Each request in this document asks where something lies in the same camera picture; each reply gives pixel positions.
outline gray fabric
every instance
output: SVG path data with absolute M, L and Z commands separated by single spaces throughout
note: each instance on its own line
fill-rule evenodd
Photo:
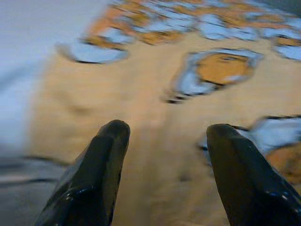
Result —
M 34 225 L 64 170 L 52 161 L 0 158 L 1 225 Z

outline black plastic claw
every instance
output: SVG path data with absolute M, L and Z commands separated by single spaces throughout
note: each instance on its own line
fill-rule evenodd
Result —
M 207 129 L 217 188 L 232 226 L 301 226 L 301 197 L 230 125 Z
M 35 226 L 109 226 L 129 136 L 122 121 L 103 126 L 62 176 Z

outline white surface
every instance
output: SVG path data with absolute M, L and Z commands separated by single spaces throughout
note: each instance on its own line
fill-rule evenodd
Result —
M 109 1 L 0 1 L 0 145 L 26 148 L 30 99 L 45 59 L 55 44 L 80 37 Z

